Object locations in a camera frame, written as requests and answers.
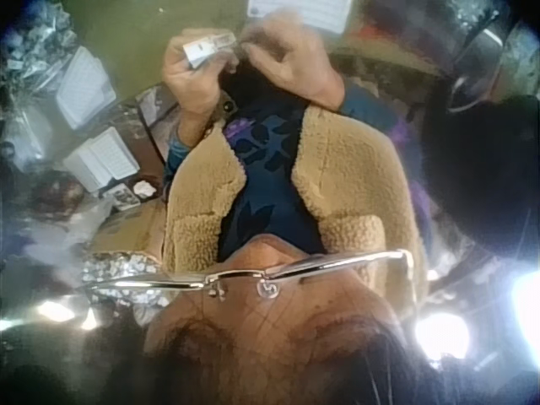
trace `green floor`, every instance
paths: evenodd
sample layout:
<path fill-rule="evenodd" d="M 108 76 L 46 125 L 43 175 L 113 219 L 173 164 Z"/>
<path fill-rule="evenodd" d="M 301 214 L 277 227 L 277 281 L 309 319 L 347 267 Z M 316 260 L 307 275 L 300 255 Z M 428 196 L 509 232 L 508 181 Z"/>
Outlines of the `green floor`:
<path fill-rule="evenodd" d="M 186 27 L 239 32 L 247 0 L 64 0 L 83 45 L 109 72 L 118 99 L 160 81 L 168 39 Z"/>

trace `finger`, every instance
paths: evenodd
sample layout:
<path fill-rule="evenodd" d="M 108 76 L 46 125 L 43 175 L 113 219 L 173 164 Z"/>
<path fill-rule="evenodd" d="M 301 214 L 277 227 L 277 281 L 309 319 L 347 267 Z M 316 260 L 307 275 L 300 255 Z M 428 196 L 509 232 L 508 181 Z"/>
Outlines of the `finger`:
<path fill-rule="evenodd" d="M 229 61 L 227 62 L 227 65 L 225 66 L 225 71 L 231 74 L 236 73 L 236 68 L 238 67 L 238 65 L 240 65 L 240 60 L 234 53 L 232 53 L 231 58 L 229 59 Z"/>
<path fill-rule="evenodd" d="M 249 41 L 258 35 L 265 35 L 283 48 L 291 50 L 298 43 L 300 31 L 298 14 L 273 13 L 257 23 L 246 26 L 240 35 L 240 41 Z"/>
<path fill-rule="evenodd" d="M 187 65 L 189 67 L 186 53 L 184 53 L 184 45 L 188 44 L 190 41 L 191 40 L 185 36 L 175 36 L 171 38 L 165 49 L 164 65 L 171 66 L 181 63 L 182 66 Z"/>
<path fill-rule="evenodd" d="M 217 28 L 186 28 L 182 30 L 184 36 L 222 35 L 230 33 L 230 30 Z"/>
<path fill-rule="evenodd" d="M 228 52 L 219 52 L 210 59 L 197 71 L 198 76 L 205 76 L 207 78 L 217 78 L 224 67 L 232 59 L 232 56 Z"/>
<path fill-rule="evenodd" d="M 242 44 L 242 49 L 246 52 L 251 65 L 267 78 L 280 79 L 283 77 L 284 66 L 260 46 L 245 43 Z"/>

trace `woman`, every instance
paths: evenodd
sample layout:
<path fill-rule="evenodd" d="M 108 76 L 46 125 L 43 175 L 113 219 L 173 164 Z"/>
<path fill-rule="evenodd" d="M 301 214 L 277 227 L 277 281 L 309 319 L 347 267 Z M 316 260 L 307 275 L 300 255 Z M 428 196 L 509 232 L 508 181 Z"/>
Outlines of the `woman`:
<path fill-rule="evenodd" d="M 267 81 L 237 78 L 230 93 L 238 111 L 207 130 L 219 74 L 237 64 L 218 55 L 190 70 L 181 47 L 207 34 L 185 30 L 165 53 L 164 78 L 181 123 L 167 164 L 174 181 L 164 266 L 174 278 L 220 275 L 205 279 L 209 292 L 181 294 L 154 319 L 145 359 L 128 373 L 141 378 L 129 390 L 115 383 L 109 399 L 474 402 L 471 390 L 453 391 L 412 354 L 399 326 L 425 293 L 424 248 L 405 175 L 414 183 L 419 161 L 402 123 L 333 70 L 314 32 L 279 13 L 241 37 Z M 421 219 L 421 201 L 416 206 Z M 312 272 L 315 262 L 328 269 L 332 260 L 312 255 L 347 251 L 391 252 L 349 255 L 369 261 L 360 270 L 341 263 L 338 272 Z M 413 272 L 382 260 L 392 255 L 413 259 Z M 258 272 L 287 272 L 299 261 L 310 271 L 278 285 Z"/>

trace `sleeve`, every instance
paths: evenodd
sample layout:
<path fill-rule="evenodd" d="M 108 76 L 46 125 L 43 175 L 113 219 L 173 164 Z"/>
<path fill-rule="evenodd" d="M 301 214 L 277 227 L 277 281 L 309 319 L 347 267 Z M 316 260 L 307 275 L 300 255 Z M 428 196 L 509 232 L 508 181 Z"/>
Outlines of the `sleeve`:
<path fill-rule="evenodd" d="M 431 247 L 429 197 L 424 189 L 422 152 L 407 123 L 383 100 L 345 78 L 345 98 L 339 114 L 363 122 L 387 135 L 394 144 L 408 179 L 418 227 L 427 251 Z"/>
<path fill-rule="evenodd" d="M 388 135 L 399 121 L 392 108 L 351 79 L 344 79 L 344 83 L 345 99 L 339 113 L 342 116 L 364 122 Z"/>
<path fill-rule="evenodd" d="M 169 154 L 167 155 L 167 161 L 165 162 L 165 172 L 163 174 L 163 199 L 169 201 L 170 185 L 175 178 L 175 174 L 178 168 L 192 151 L 185 144 L 178 140 L 176 136 L 178 126 L 175 127 L 174 132 L 170 136 L 169 141 Z"/>

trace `eyeglasses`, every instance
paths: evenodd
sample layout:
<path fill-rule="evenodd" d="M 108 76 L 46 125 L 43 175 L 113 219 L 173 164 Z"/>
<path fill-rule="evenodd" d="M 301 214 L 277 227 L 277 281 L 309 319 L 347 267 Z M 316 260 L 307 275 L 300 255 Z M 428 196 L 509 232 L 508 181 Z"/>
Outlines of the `eyeglasses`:
<path fill-rule="evenodd" d="M 212 274 L 143 274 L 139 276 L 116 278 L 83 286 L 86 290 L 97 289 L 160 289 L 173 291 L 208 291 L 212 297 L 225 299 L 226 291 L 222 282 L 233 278 L 254 278 L 257 280 L 256 291 L 266 299 L 279 295 L 279 285 L 297 278 L 308 278 L 326 273 L 333 273 L 355 266 L 367 265 L 382 260 L 404 262 L 403 271 L 412 282 L 413 304 L 417 297 L 413 283 L 414 259 L 410 251 L 378 251 L 373 253 L 338 253 L 333 255 L 311 256 L 303 261 L 271 267 L 265 270 L 229 270 Z"/>

